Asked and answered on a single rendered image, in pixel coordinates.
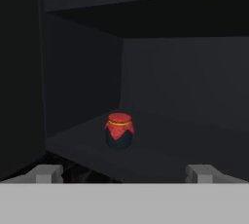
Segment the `dark cabinet door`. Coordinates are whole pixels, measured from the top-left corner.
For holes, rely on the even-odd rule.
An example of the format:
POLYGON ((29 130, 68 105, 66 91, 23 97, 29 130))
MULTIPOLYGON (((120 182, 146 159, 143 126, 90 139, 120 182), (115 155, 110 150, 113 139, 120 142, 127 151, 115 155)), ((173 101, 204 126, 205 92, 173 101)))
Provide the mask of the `dark cabinet door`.
POLYGON ((44 153, 38 0, 0 0, 0 180, 44 153))

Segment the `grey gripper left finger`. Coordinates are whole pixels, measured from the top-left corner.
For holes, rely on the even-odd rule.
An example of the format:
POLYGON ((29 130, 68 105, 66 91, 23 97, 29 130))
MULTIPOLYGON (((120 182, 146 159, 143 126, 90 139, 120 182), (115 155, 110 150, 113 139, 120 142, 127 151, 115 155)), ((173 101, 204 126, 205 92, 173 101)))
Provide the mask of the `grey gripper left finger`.
POLYGON ((62 165, 39 165, 24 175, 4 180, 4 183, 62 183, 62 174, 62 165))

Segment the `dark open cabinet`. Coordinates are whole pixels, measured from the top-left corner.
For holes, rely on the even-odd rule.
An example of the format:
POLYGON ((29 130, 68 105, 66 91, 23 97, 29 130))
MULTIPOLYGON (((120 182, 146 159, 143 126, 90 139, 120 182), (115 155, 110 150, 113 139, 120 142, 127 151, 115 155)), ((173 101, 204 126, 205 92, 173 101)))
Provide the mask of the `dark open cabinet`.
POLYGON ((249 0, 40 9, 51 152, 125 182, 181 182, 189 164, 249 180, 249 0), (123 150, 106 144, 116 112, 123 150))

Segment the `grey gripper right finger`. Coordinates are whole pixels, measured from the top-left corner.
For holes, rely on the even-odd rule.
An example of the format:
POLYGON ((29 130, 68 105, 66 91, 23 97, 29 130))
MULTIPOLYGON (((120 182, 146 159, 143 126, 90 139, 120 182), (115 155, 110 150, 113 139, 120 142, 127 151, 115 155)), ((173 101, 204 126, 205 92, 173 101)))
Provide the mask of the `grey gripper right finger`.
POLYGON ((186 183, 245 183, 245 180, 223 174, 211 165, 187 165, 186 183))

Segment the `dark jam jar red cloth lid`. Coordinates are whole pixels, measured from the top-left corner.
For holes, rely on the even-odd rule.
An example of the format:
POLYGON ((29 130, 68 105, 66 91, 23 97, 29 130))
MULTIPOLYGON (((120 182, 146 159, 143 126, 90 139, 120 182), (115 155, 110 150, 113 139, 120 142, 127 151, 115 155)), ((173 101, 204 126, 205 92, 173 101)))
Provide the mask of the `dark jam jar red cloth lid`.
POLYGON ((132 118, 126 113, 109 114, 104 130, 107 146, 115 150, 128 148, 134 136, 132 118))

